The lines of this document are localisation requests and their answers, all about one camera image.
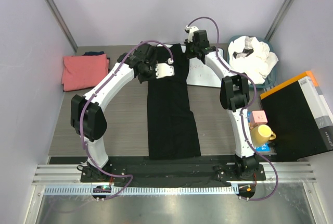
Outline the black floral print t-shirt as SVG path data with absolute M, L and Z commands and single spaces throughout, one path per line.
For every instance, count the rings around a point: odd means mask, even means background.
M 183 159 L 201 155 L 197 126 L 190 110 L 187 77 L 189 59 L 180 44 L 157 47 L 157 61 L 173 56 L 175 74 L 150 80 L 147 94 L 149 159 Z

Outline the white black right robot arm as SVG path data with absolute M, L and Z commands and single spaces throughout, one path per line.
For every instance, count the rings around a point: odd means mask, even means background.
M 247 107 L 250 102 L 249 84 L 245 75 L 231 71 L 219 50 L 211 46 L 207 32 L 197 27 L 185 27 L 187 58 L 197 58 L 209 67 L 221 81 L 220 103 L 227 111 L 235 137 L 235 176 L 249 180 L 259 168 L 248 127 Z

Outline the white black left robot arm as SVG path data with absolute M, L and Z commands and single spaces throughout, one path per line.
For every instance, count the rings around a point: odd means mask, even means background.
M 71 100 L 70 124 L 80 136 L 87 153 L 86 166 L 80 165 L 84 182 L 106 181 L 110 178 L 109 157 L 105 150 L 104 134 L 107 121 L 104 111 L 116 94 L 130 81 L 140 82 L 156 77 L 156 47 L 144 43 L 131 53 L 119 56 L 110 73 L 83 96 Z

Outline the white tray board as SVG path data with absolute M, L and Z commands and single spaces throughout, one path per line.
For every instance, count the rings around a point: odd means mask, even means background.
M 206 86 L 211 88 L 221 87 L 221 80 L 218 76 L 198 58 L 192 58 L 189 60 L 189 73 L 186 83 L 187 85 Z

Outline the folded dark navy t-shirt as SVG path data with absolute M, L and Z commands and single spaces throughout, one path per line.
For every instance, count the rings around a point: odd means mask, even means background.
M 106 58 L 107 60 L 110 59 L 104 51 L 101 51 L 101 52 L 89 51 L 89 52 L 85 52 L 85 53 L 83 54 L 83 56 L 105 56 L 105 58 Z

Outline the folded coral pink t-shirt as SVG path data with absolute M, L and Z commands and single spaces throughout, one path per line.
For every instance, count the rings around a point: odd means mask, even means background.
M 65 92 L 95 87 L 108 73 L 106 54 L 63 57 L 62 85 Z

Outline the pink cube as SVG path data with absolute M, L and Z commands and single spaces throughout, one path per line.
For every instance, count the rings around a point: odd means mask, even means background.
M 259 125 L 265 125 L 268 123 L 266 113 L 263 110 L 255 110 L 250 113 L 250 125 L 256 127 Z

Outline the yellow mug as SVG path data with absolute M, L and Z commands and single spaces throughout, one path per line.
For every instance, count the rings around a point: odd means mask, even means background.
M 276 139 L 276 134 L 272 131 L 272 129 L 268 125 L 256 126 L 250 131 L 250 134 L 251 134 L 252 144 L 255 147 L 262 146 L 268 141 Z

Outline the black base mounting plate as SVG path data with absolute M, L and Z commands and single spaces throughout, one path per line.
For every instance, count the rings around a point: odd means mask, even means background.
M 263 166 L 249 180 L 235 176 L 235 156 L 199 156 L 174 160 L 151 160 L 148 157 L 109 157 L 110 178 L 115 186 L 137 188 L 194 188 L 226 186 L 229 182 L 266 179 Z

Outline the black orange box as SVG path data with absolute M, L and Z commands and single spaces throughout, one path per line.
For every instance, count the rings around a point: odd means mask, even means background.
M 297 161 L 332 151 L 332 112 L 311 71 L 260 95 L 277 161 Z

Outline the blue picture book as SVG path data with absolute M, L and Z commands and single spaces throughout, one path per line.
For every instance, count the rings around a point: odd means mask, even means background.
M 255 147 L 255 150 L 260 153 L 268 153 L 268 152 L 270 152 L 270 147 L 269 147 L 268 143 L 264 143 L 261 146 Z

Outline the aluminium rail frame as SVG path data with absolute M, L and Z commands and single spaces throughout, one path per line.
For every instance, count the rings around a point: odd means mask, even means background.
M 97 181 L 80 165 L 39 165 L 33 178 L 34 185 L 45 186 L 51 195 L 186 195 L 236 194 L 239 190 L 267 183 L 315 183 L 311 165 L 300 163 L 262 163 L 253 176 L 242 180 L 226 168 L 212 164 L 117 165 L 115 171 L 129 172 L 133 178 L 110 178 Z

